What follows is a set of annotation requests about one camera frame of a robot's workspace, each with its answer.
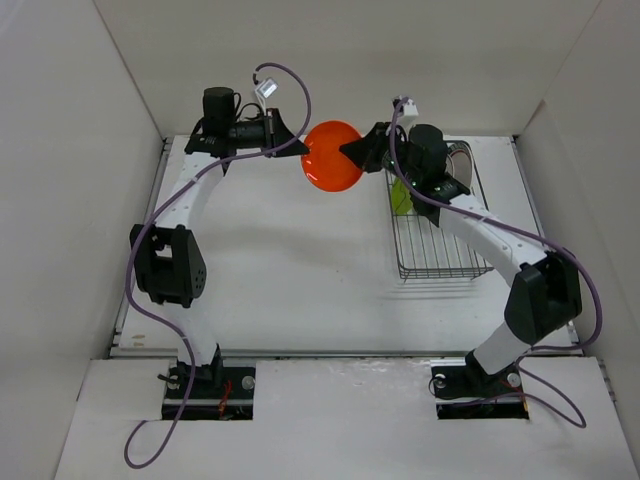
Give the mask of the orange plate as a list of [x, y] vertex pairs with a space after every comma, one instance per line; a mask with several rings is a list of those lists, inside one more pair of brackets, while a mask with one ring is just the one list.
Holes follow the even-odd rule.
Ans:
[[309, 182], [329, 193], [354, 186], [363, 171], [339, 148], [360, 139], [361, 135], [354, 127], [338, 120], [325, 121], [312, 128], [304, 139], [309, 152], [301, 156], [302, 170]]

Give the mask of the white plate green red rim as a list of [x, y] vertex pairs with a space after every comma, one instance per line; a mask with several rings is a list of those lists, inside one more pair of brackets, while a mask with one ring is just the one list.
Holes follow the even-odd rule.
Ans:
[[447, 145], [446, 171], [467, 188], [471, 187], [474, 163], [471, 150], [464, 142], [454, 142]]

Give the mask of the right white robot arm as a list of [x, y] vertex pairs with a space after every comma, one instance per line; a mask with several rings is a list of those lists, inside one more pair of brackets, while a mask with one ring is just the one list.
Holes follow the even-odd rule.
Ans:
[[404, 131], [377, 123], [339, 150], [366, 173], [387, 170], [406, 179], [414, 210], [463, 240], [509, 286], [503, 322], [466, 356], [462, 381], [468, 390], [486, 393], [521, 355], [581, 313], [576, 266], [540, 240], [498, 227], [470, 188], [448, 172], [449, 148], [439, 129], [419, 124]]

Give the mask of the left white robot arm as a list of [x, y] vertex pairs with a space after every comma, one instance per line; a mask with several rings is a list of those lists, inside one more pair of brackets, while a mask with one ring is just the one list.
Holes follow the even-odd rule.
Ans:
[[173, 331], [183, 343], [178, 361], [182, 375], [204, 397], [223, 387], [217, 367], [219, 344], [196, 308], [205, 291], [207, 266], [194, 228], [231, 163], [256, 157], [291, 157], [308, 153], [299, 134], [284, 124], [278, 109], [267, 106], [277, 85], [256, 84], [257, 113], [241, 116], [237, 92], [211, 87], [203, 93], [203, 115], [189, 136], [182, 169], [170, 196], [143, 224], [130, 232], [126, 296], [139, 314]]

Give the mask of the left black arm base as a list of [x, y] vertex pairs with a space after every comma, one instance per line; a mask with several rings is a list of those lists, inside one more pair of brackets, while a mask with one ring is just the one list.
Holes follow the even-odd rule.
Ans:
[[[187, 391], [191, 367], [173, 363], [158, 379], [165, 384], [163, 420], [174, 420]], [[217, 352], [209, 365], [196, 368], [181, 420], [248, 421], [253, 419], [256, 364], [225, 359]]]

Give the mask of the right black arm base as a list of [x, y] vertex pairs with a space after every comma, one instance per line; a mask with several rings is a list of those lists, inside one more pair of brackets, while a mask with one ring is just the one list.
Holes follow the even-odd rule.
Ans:
[[487, 375], [465, 359], [434, 360], [428, 389], [439, 420], [528, 420], [522, 381], [511, 365]]

